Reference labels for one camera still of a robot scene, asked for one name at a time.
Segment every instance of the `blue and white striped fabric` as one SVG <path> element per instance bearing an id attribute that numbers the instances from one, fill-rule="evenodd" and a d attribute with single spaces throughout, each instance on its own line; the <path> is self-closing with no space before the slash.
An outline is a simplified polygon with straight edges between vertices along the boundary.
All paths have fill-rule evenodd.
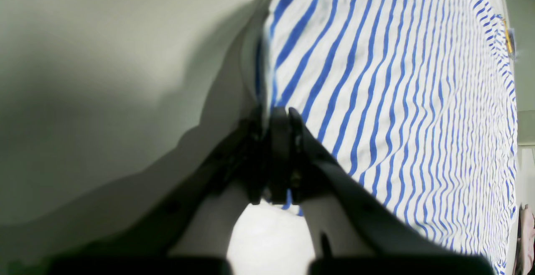
<path id="1" fill-rule="evenodd" d="M 266 113 L 295 107 L 398 218 L 504 272 L 516 102 L 488 0 L 272 0 L 260 44 Z"/>

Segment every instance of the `striped bedsheet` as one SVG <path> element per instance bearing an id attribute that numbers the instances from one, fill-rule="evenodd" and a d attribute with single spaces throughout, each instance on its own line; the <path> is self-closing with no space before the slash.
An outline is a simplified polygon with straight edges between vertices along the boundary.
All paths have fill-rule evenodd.
<path id="1" fill-rule="evenodd" d="M 503 273 L 516 214 L 504 33 L 488 0 L 272 0 L 257 96 L 266 114 L 300 111 L 348 174 L 421 235 Z"/>

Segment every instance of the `pink cloth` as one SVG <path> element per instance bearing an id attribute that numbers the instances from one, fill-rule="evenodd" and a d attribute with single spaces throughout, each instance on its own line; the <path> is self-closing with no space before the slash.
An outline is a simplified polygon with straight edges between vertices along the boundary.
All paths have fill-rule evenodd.
<path id="1" fill-rule="evenodd" d="M 533 267 L 535 244 L 535 216 L 526 205 L 520 207 L 520 239 L 517 241 L 519 252 L 515 260 L 515 274 L 527 275 Z"/>

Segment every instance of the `white wall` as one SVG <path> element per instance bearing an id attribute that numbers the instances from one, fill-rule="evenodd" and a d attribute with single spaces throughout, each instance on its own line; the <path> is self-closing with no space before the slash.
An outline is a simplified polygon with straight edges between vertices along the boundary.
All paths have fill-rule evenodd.
<path id="1" fill-rule="evenodd" d="M 510 19 L 508 24 L 515 30 L 515 91 L 518 111 L 535 110 L 535 0 L 507 0 L 507 9 Z"/>
<path id="2" fill-rule="evenodd" d="M 0 0 L 0 274 L 123 229 L 229 133 L 253 10 Z"/>
<path id="3" fill-rule="evenodd" d="M 535 152 L 534 149 L 518 150 L 519 170 L 516 178 L 517 203 L 535 208 Z"/>

